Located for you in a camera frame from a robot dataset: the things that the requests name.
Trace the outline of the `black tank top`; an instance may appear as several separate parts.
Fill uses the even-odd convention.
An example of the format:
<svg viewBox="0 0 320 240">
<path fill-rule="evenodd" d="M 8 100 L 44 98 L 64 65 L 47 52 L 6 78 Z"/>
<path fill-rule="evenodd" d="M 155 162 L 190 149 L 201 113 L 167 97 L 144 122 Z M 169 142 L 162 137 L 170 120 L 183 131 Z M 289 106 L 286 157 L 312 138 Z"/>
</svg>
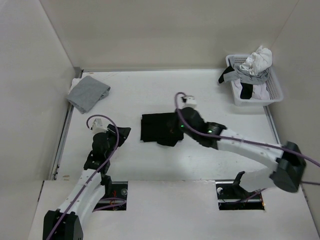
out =
<svg viewBox="0 0 320 240">
<path fill-rule="evenodd" d="M 143 114 L 140 123 L 140 140 L 145 143 L 156 142 L 162 146 L 174 147 L 184 139 L 176 112 Z"/>
</svg>

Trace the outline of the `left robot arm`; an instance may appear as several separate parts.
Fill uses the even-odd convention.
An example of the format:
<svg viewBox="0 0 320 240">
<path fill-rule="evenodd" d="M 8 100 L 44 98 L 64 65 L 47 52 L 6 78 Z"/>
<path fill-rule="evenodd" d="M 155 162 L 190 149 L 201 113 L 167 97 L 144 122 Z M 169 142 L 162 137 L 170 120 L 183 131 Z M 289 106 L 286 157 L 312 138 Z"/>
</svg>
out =
<svg viewBox="0 0 320 240">
<path fill-rule="evenodd" d="M 64 202 L 44 216 L 44 240 L 81 240 L 84 237 L 83 228 L 92 212 L 113 210 L 127 203 L 127 197 L 113 189 L 107 172 L 111 156 L 127 140 L 131 128 L 112 124 L 103 127 L 95 119 L 91 130 L 92 149 L 78 182 Z"/>
</svg>

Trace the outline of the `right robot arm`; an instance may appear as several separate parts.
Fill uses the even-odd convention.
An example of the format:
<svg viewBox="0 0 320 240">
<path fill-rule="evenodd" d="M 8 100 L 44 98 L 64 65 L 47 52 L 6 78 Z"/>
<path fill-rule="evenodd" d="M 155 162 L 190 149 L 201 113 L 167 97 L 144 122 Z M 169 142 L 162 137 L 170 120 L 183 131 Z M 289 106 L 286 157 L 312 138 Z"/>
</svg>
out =
<svg viewBox="0 0 320 240">
<path fill-rule="evenodd" d="M 231 152 L 264 166 L 253 172 L 239 172 L 227 192 L 238 198 L 273 187 L 298 192 L 307 164 L 296 143 L 272 145 L 246 140 L 223 124 L 204 121 L 191 107 L 178 109 L 177 115 L 177 127 L 201 146 Z"/>
</svg>

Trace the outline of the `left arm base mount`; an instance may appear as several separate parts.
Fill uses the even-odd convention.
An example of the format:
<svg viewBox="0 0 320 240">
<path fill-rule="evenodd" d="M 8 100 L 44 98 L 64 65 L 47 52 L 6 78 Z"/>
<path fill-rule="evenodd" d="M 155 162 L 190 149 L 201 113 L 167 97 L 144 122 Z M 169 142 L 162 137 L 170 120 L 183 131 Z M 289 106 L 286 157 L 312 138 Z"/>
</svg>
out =
<svg viewBox="0 0 320 240">
<path fill-rule="evenodd" d="M 113 182 L 110 190 L 98 201 L 94 211 L 125 211 L 127 209 L 128 182 Z"/>
</svg>

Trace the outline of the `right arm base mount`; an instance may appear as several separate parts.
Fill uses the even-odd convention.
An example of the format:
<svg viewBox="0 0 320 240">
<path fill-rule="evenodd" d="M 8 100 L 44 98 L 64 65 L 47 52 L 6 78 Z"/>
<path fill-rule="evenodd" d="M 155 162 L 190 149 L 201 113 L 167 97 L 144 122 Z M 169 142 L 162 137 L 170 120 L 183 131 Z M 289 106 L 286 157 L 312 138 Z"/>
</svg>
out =
<svg viewBox="0 0 320 240">
<path fill-rule="evenodd" d="M 216 181 L 215 188 L 221 211 L 265 210 L 261 189 L 247 192 L 228 180 Z"/>
</svg>

